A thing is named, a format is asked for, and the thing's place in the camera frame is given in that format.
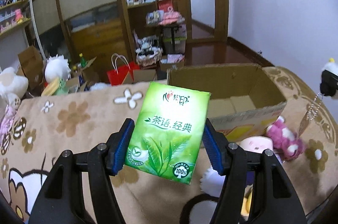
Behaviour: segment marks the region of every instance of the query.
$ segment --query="pink cloth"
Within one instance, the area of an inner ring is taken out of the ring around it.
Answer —
[[[2,141],[5,135],[11,129],[14,118],[15,118],[15,114],[16,114],[16,110],[13,109],[11,106],[7,105],[5,116],[3,117],[0,123],[0,135],[1,135],[0,144],[2,144]]]

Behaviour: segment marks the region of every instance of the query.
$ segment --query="wooden shelf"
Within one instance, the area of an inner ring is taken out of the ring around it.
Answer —
[[[142,6],[148,6],[148,5],[153,5],[155,3],[156,3],[155,1],[152,1],[151,3],[142,3],[142,4],[138,4],[138,5],[128,5],[128,9],[136,8],[136,7],[142,7]]]
[[[5,13],[5,11],[12,11],[15,9],[22,9],[29,4],[29,0],[19,0],[16,3],[12,3],[6,6],[0,7],[0,13]]]
[[[13,32],[17,31],[18,29],[24,28],[27,25],[29,25],[29,23],[31,22],[31,18],[26,19],[24,22],[21,22],[15,26],[13,26],[12,28],[0,33],[0,39],[3,39],[7,36],[9,36],[10,34],[12,34]]]

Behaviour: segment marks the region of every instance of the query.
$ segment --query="pink polka dot plush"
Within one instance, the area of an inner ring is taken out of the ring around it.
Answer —
[[[281,149],[287,160],[298,158],[305,150],[305,144],[298,135],[289,130],[281,119],[266,129],[266,136],[273,141],[275,149]]]

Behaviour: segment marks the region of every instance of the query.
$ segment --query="shopping bag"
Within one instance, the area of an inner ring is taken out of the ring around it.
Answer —
[[[117,67],[117,59],[121,59],[125,65]],[[112,55],[112,65],[114,69],[107,72],[107,76],[111,85],[122,84],[128,72],[130,72],[131,77],[134,79],[133,70],[140,69],[136,63],[128,63],[127,59],[123,55],[119,55],[117,53]]]

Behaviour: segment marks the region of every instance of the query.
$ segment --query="open cardboard box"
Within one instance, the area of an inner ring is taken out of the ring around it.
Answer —
[[[124,78],[122,84],[135,84],[139,82],[152,82],[157,80],[155,69],[133,70],[134,80],[130,72]]]
[[[162,59],[167,59],[168,57],[166,55],[162,56]],[[178,63],[161,63],[159,62],[159,67],[162,71],[167,71],[167,69],[171,68],[181,68],[184,67],[184,61],[178,62]]]
[[[167,83],[211,92],[207,117],[229,141],[263,135],[286,98],[259,65],[208,65],[167,71]]]
[[[96,57],[89,60],[84,68],[82,68],[81,72],[72,71],[72,78],[76,78],[79,75],[82,76],[83,80],[87,82],[87,85],[90,87],[95,83],[100,81],[100,77],[98,73],[94,70],[93,63],[96,60]]]
[[[18,54],[23,74],[28,79],[30,89],[34,89],[41,84],[43,80],[43,60],[40,52],[30,46]]]

